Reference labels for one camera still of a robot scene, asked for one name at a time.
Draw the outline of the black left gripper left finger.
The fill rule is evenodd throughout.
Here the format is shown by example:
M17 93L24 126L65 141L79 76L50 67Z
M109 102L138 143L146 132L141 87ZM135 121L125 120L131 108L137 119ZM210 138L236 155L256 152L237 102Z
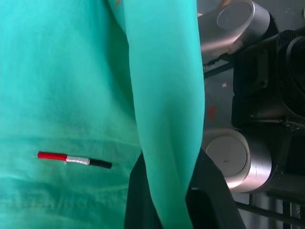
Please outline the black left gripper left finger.
M124 229L158 229L158 215L152 202L142 154L130 173Z

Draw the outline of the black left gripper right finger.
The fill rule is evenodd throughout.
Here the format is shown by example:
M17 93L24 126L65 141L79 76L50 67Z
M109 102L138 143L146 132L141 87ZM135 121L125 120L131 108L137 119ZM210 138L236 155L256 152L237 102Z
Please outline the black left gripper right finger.
M194 229L246 229L224 176L202 149L186 204Z

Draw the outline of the teal green shirt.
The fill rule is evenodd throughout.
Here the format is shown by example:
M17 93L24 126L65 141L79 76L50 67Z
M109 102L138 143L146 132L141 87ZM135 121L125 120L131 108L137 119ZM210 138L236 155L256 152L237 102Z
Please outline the teal green shirt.
M194 229L204 101L197 0L0 0L0 229Z

